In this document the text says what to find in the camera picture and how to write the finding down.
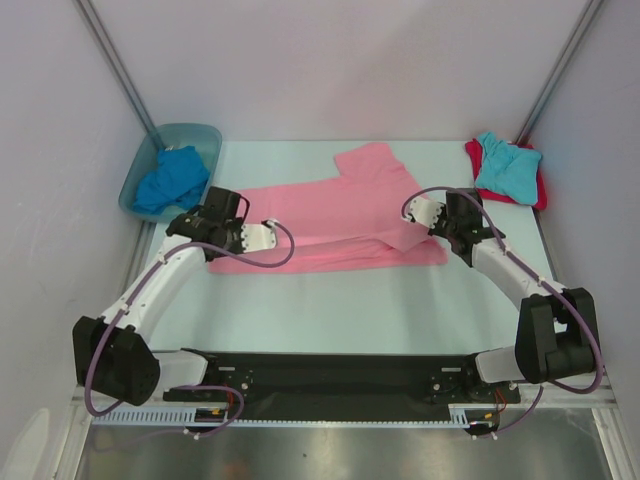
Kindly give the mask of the pink t shirt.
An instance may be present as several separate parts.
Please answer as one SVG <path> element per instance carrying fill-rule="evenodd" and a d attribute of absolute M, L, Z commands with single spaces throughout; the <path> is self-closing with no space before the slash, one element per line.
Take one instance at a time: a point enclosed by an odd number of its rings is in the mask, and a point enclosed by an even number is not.
<path fill-rule="evenodd" d="M 425 227 L 401 216 L 420 188 L 386 143 L 368 143 L 334 158 L 338 176 L 313 182 L 246 188 L 247 220 L 275 219 L 288 232 L 276 248 L 246 262 L 220 258 L 212 274 L 321 273 L 399 266 L 438 266 L 445 249 Z"/>

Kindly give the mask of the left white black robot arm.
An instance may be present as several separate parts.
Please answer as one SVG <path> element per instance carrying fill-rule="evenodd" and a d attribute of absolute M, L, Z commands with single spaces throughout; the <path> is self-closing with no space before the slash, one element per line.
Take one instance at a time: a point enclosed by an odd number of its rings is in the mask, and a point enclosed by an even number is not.
<path fill-rule="evenodd" d="M 203 204 L 174 218 L 154 260 L 125 293 L 96 318 L 81 317 L 72 339 L 77 381 L 89 413 L 101 417 L 95 393 L 117 405 L 141 406 L 171 390 L 197 398 L 214 397 L 220 374 L 204 353 L 152 352 L 149 341 L 164 311 L 183 283 L 206 264 L 227 253 L 242 252 L 241 230 L 250 202 L 237 192 L 212 187 Z"/>

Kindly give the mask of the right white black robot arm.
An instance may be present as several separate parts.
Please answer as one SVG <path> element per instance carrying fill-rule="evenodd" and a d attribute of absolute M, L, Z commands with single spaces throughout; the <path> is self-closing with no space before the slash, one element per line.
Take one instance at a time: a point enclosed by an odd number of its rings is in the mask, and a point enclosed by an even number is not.
<path fill-rule="evenodd" d="M 470 268 L 488 278 L 518 310 L 514 345 L 479 353 L 461 376 L 463 393 L 484 401 L 498 382 L 500 365 L 515 369 L 515 381 L 550 383 L 565 391 L 594 392 L 604 376 L 594 299 L 583 288 L 546 279 L 508 244 L 472 189 L 444 187 L 446 203 L 435 234 Z"/>

